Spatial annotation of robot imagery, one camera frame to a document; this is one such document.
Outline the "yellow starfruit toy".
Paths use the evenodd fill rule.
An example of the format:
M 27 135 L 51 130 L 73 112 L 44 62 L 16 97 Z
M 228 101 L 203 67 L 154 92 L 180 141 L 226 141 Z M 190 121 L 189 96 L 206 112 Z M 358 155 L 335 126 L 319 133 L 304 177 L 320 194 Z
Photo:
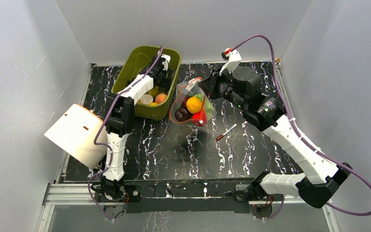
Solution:
M 160 94 L 160 88 L 158 86 L 155 86 L 147 93 L 150 94 L 153 98 L 155 98 L 158 94 Z

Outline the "yellow-orange tangerine toy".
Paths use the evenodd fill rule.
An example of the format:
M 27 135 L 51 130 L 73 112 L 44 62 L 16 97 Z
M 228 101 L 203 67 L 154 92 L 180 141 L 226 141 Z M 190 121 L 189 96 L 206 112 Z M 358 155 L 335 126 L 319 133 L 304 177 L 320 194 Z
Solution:
M 201 111 L 202 101 L 197 97 L 190 97 L 186 103 L 186 108 L 191 114 Z

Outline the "green lettuce toy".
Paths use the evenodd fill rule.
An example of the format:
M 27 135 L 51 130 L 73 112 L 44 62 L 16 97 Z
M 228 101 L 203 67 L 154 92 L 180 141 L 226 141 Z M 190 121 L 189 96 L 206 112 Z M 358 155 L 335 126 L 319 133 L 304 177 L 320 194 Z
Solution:
M 203 96 L 201 94 L 196 94 L 194 97 L 197 97 L 203 103 L 202 108 L 204 109 L 208 120 L 211 120 L 216 116 L 217 111 L 206 95 Z

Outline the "clear zip bag orange zipper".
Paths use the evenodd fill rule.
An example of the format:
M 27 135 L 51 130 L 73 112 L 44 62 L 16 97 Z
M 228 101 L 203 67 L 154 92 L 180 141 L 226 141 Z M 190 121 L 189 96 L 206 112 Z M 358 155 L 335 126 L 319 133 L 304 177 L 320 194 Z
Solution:
M 184 81 L 176 86 L 174 102 L 169 111 L 170 120 L 177 124 L 203 127 L 213 119 L 217 111 L 199 83 L 201 77 Z

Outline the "dark red cherry toy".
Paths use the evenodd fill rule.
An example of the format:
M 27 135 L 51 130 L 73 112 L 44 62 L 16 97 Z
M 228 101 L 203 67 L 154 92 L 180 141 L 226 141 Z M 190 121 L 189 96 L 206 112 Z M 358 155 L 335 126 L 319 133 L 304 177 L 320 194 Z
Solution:
M 181 106 L 182 107 L 186 107 L 186 103 L 187 103 L 189 98 L 190 98 L 190 96 L 184 95 L 183 99 L 181 100 Z

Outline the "red strawberry toy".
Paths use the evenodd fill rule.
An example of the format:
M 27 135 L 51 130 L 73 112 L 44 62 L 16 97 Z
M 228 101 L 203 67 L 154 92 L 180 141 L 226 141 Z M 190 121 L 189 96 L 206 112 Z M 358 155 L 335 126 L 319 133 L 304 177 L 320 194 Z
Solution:
M 198 127 L 205 126 L 207 123 L 207 116 L 206 116 L 205 111 L 201 110 L 193 114 L 191 117 L 191 122 L 193 125 L 198 126 Z

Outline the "dark brown plum toy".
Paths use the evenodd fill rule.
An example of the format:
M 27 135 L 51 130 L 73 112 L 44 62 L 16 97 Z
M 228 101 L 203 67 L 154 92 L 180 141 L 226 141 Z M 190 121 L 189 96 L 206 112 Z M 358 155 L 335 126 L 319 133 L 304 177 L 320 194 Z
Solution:
M 192 114 L 183 106 L 180 106 L 174 113 L 174 117 L 178 122 L 189 120 Z

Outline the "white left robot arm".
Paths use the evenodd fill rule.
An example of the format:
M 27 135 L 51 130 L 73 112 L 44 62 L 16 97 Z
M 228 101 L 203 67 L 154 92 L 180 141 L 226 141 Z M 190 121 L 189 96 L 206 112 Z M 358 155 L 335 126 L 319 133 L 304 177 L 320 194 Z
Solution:
M 111 200 L 119 201 L 125 195 L 122 184 L 124 154 L 127 138 L 134 127 L 137 102 L 154 87 L 169 90 L 171 84 L 172 70 L 169 59 L 156 58 L 150 65 L 141 69 L 124 89 L 108 95 L 110 107 L 103 123 L 107 137 L 107 155 L 100 189 Z

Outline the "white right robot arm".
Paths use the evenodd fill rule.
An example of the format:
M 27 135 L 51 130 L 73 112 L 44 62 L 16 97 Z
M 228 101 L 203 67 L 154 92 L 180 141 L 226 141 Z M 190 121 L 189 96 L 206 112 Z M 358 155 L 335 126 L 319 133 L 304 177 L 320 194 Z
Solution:
M 236 187 L 229 193 L 236 200 L 265 200 L 283 194 L 321 208 L 348 178 L 349 171 L 319 156 L 295 134 L 285 109 L 276 98 L 262 92 L 261 76 L 252 69 L 212 71 L 198 86 L 210 100 L 223 98 L 238 107 L 248 123 L 275 141 L 302 169 L 302 173 L 291 175 L 263 171 L 250 186 Z

